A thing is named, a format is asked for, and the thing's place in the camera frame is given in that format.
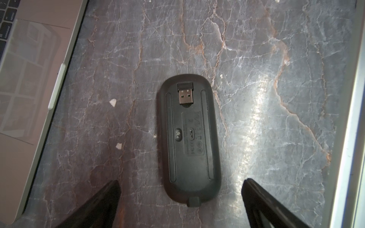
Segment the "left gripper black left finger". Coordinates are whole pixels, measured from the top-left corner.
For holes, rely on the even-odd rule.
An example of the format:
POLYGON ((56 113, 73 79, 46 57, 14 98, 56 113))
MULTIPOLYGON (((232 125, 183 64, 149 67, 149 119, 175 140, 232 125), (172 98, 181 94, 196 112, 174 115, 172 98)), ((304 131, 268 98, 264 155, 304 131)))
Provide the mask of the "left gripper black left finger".
POLYGON ((119 182, 108 182, 58 228, 111 228, 121 195, 119 182))

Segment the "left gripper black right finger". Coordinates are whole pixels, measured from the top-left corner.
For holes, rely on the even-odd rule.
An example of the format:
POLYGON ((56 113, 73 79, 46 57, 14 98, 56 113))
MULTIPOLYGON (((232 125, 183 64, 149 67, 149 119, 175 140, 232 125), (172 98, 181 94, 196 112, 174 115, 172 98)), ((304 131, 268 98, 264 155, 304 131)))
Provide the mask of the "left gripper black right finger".
POLYGON ((241 195, 252 228, 309 228, 254 179, 244 181, 241 195))

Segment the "black wireless mouse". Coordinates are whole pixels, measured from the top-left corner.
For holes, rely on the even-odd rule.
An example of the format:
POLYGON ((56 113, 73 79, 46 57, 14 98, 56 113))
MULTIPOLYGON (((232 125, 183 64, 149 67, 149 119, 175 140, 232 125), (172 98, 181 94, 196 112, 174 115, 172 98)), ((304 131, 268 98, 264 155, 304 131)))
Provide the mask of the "black wireless mouse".
POLYGON ((157 93, 158 144, 167 195, 188 207, 215 198, 221 187, 213 90, 196 74, 167 79, 157 93), (179 104, 177 84, 193 82, 193 103, 179 104))

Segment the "black usb mouse receiver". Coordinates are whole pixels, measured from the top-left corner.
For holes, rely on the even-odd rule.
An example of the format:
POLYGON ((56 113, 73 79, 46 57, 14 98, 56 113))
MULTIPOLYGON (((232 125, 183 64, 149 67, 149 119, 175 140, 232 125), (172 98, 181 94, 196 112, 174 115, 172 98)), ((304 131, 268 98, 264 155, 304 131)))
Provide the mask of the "black usb mouse receiver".
POLYGON ((177 90, 179 93, 179 104, 185 105, 193 103, 193 82, 178 83, 177 90))

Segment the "silver laptop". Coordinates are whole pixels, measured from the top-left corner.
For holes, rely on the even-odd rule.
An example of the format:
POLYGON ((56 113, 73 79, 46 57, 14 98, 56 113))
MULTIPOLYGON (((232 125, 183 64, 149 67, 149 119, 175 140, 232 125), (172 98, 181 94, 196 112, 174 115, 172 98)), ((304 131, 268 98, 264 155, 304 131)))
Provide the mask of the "silver laptop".
POLYGON ((87 1, 1 1, 1 222, 23 213, 87 1))

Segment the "aluminium front rail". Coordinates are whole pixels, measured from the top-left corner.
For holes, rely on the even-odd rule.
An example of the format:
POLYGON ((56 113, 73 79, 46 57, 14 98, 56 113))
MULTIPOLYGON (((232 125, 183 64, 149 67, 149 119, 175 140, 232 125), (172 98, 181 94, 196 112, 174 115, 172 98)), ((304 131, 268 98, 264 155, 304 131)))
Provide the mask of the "aluminium front rail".
POLYGON ((356 2, 349 58, 339 102, 323 228, 365 226, 365 2, 356 2))

